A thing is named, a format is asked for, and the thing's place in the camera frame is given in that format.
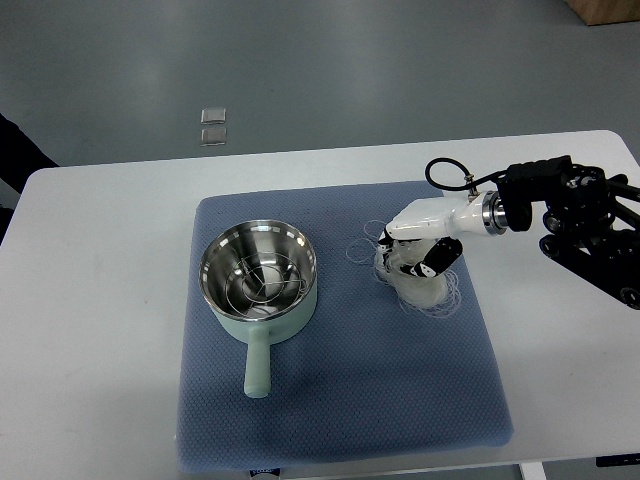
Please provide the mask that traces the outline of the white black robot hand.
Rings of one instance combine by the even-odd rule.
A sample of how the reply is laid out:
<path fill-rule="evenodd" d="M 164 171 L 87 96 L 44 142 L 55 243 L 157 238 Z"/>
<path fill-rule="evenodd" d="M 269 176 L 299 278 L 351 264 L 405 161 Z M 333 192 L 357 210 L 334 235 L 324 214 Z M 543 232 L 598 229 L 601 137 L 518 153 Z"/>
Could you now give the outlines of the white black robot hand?
<path fill-rule="evenodd" d="M 507 228 L 496 191 L 471 199 L 418 199 L 384 227 L 377 243 L 377 268 L 385 274 L 435 278 L 462 255 L 462 234 L 496 236 Z"/>

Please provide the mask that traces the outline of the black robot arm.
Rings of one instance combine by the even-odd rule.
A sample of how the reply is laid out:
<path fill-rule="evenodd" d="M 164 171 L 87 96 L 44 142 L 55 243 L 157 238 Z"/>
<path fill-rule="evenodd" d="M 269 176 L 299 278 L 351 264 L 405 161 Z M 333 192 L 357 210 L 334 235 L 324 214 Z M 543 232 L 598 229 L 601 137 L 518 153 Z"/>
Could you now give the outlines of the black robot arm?
<path fill-rule="evenodd" d="M 624 174 L 611 178 L 568 155 L 509 166 L 494 179 L 508 228 L 531 227 L 543 202 L 542 253 L 632 309 L 639 308 L 639 214 L 618 201 L 639 201 Z"/>

